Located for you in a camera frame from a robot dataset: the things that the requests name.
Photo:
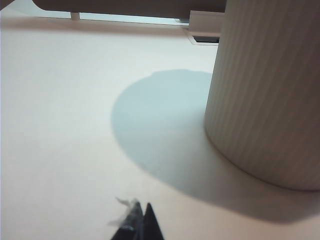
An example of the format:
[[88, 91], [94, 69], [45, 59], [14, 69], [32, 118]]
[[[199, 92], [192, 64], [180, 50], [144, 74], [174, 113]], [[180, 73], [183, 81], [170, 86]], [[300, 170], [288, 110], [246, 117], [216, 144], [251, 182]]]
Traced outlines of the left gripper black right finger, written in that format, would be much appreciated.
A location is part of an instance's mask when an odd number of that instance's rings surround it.
[[157, 221], [152, 205], [148, 202], [143, 217], [143, 239], [164, 240], [161, 228]]

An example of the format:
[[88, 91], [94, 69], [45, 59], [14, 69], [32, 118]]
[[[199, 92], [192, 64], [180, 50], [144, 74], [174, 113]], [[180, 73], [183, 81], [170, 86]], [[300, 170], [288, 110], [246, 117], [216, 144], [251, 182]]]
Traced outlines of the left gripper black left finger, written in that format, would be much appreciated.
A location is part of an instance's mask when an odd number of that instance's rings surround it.
[[116, 227], [111, 240], [138, 240], [143, 222], [143, 210], [140, 202], [134, 198], [132, 200], [115, 198], [121, 205], [125, 206], [124, 213], [109, 224]]

